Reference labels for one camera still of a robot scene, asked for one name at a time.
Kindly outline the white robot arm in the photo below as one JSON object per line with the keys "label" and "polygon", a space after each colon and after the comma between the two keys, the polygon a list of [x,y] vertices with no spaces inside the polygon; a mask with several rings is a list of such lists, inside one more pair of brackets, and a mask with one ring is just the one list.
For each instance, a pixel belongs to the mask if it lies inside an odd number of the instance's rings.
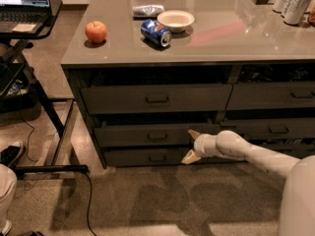
{"label": "white robot arm", "polygon": [[278,236],[315,236],[315,156],[299,159],[252,145],[240,135],[224,130],[216,135],[188,133],[193,147],[183,157],[191,164],[204,157],[245,160],[264,172],[284,179]]}

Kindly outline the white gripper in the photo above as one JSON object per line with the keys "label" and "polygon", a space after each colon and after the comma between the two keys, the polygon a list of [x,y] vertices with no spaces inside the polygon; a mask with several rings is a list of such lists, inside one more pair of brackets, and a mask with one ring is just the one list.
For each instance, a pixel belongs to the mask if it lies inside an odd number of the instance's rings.
{"label": "white gripper", "polygon": [[183,164],[189,165],[197,162],[201,157],[213,157],[219,154],[217,149],[217,137],[208,134],[200,134],[197,131],[188,130],[194,142],[194,149],[190,149],[182,158]]}

